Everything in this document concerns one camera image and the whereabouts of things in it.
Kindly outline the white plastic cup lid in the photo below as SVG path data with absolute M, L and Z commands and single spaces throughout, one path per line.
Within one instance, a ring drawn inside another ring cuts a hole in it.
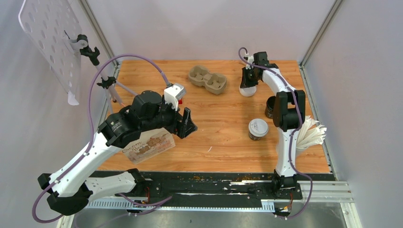
M 249 133 L 255 137 L 264 137 L 269 132 L 269 125 L 263 119 L 253 119 L 248 124 Z

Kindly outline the dark brown plastic cup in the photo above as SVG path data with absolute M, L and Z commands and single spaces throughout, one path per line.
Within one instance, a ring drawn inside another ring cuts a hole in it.
M 256 135 L 252 134 L 251 132 L 248 133 L 248 136 L 251 140 L 254 140 L 254 141 L 260 140 L 262 138 L 262 136 L 256 136 Z

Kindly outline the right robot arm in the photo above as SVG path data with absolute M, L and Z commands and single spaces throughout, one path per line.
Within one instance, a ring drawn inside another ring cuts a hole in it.
M 240 90 L 244 96 L 256 92 L 258 81 L 269 86 L 274 93 L 272 120 L 279 133 L 276 146 L 278 161 L 268 192 L 275 198 L 294 195 L 297 190 L 298 171 L 295 168 L 297 136 L 305 119 L 306 94 L 286 81 L 276 64 L 268 61 L 266 52 L 239 56 L 245 67 L 242 69 Z

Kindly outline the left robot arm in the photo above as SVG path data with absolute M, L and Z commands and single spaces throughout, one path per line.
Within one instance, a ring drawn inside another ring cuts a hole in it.
M 53 174 L 39 176 L 41 188 L 48 193 L 49 207 L 69 216 L 103 197 L 128 192 L 141 196 L 146 184 L 138 169 L 104 178 L 93 178 L 92 173 L 144 132 L 164 128 L 181 139 L 195 132 L 197 126 L 191 120 L 190 109 L 179 113 L 185 93 L 178 85 L 166 88 L 162 95 L 143 91 L 134 97 L 131 105 L 109 115 L 99 125 L 93 140 L 69 163 Z

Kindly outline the stack of white lids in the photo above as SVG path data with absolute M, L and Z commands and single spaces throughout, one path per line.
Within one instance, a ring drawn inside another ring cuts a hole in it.
M 247 87 L 247 88 L 239 88 L 239 92 L 243 97 L 251 97 L 254 96 L 257 91 L 256 86 Z

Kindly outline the cardboard cup carrier tray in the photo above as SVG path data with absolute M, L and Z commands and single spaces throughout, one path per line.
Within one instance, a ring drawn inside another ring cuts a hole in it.
M 211 73 L 204 66 L 194 66 L 188 73 L 189 81 L 196 86 L 204 87 L 207 91 L 220 95 L 224 92 L 227 85 L 227 78 L 220 73 Z

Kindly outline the white paper bakery bag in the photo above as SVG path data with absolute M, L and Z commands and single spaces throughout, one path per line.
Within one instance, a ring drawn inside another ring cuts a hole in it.
M 175 146 L 172 134 L 161 128 L 141 133 L 138 140 L 130 142 L 122 149 L 122 153 L 133 164 L 140 164 Z

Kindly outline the wrapped white straws bundle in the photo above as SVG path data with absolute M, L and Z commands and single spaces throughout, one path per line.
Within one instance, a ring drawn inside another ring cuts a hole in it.
M 299 131 L 297 137 L 297 145 L 296 147 L 311 147 L 314 145 L 322 145 L 327 128 L 319 124 L 319 121 L 311 118 L 311 116 L 305 116 L 304 123 Z

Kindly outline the tripod stand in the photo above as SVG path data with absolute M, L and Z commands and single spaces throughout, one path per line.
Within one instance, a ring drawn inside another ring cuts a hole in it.
M 91 49 L 88 44 L 88 38 L 84 34 L 78 34 L 77 38 L 71 39 L 68 33 L 64 30 L 64 35 L 67 37 L 68 45 L 67 47 L 71 47 L 75 55 L 81 55 L 89 58 L 92 65 L 99 70 L 100 62 L 98 60 L 98 56 L 100 55 L 100 51 L 97 47 Z M 118 94 L 115 89 L 115 86 L 119 86 L 131 93 L 132 95 L 136 95 L 136 93 L 118 82 L 115 76 L 108 76 L 107 74 L 101 72 L 100 73 L 101 82 L 97 83 L 98 86 L 102 87 L 107 100 L 107 106 L 110 113 L 113 113 L 112 103 L 119 103 L 121 107 L 125 107 L 126 105 L 123 103 L 122 98 Z

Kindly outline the white straw holder cup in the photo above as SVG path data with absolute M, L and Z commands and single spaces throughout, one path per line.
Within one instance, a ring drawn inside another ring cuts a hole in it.
M 295 157 L 298 157 L 306 149 L 307 149 L 307 147 L 296 147 Z

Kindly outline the perforated white panel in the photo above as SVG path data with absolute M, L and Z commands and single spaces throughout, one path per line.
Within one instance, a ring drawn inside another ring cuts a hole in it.
M 73 10 L 66 0 L 26 0 L 19 15 L 19 23 L 41 54 L 48 61 L 54 75 L 67 93 L 69 105 L 80 103 L 81 55 L 78 42 L 82 32 Z

